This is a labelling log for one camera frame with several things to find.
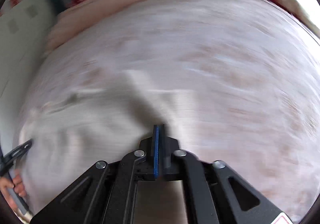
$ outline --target metal bolt head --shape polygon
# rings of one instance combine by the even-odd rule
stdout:
[[[175,150],[173,154],[177,157],[186,156],[187,152],[185,150]]]
[[[96,167],[97,167],[98,169],[103,169],[103,168],[106,167],[106,162],[104,162],[104,161],[98,161],[98,162],[96,162]]]
[[[142,157],[142,156],[144,156],[144,151],[142,151],[142,150],[136,150],[136,151],[134,152],[134,155],[135,155],[136,157]]]
[[[226,163],[224,161],[217,160],[217,161],[214,161],[212,165],[215,169],[222,169],[222,168],[225,168]]]

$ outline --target blue strip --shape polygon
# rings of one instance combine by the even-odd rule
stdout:
[[[156,128],[156,140],[155,140],[155,156],[153,159],[153,174],[155,178],[158,178],[158,158],[159,158],[159,127]]]

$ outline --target warning label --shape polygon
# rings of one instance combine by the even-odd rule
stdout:
[[[284,214],[284,212],[281,212],[271,224],[293,224],[293,223],[287,217],[287,215]]]

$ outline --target human hand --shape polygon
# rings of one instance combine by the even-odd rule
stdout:
[[[24,197],[27,195],[24,185],[22,183],[21,176],[19,171],[15,171],[16,177],[12,179],[12,182],[5,177],[0,178],[0,191],[3,194],[5,200],[9,204],[10,208],[14,211],[18,210],[16,203],[14,202],[13,198],[10,196],[7,188],[14,188],[14,191],[20,196]]]

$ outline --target metal tool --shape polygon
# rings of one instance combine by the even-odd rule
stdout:
[[[271,224],[290,219],[225,162],[181,150],[164,125],[119,162],[98,161],[30,224],[133,223],[138,181],[182,180],[188,223]]]
[[[5,156],[3,156],[2,149],[0,146],[0,177],[5,177],[12,181],[11,175],[9,173],[10,168],[14,165],[14,162],[18,158],[21,158],[25,153],[28,152],[31,146],[32,140],[28,140],[24,144],[16,147],[15,149],[7,153]],[[16,194],[13,189],[7,188],[7,190],[14,202],[16,203],[17,207],[20,209],[21,213],[25,215],[27,212],[29,212],[29,207],[27,203],[24,201],[24,199],[21,198],[18,194]]]

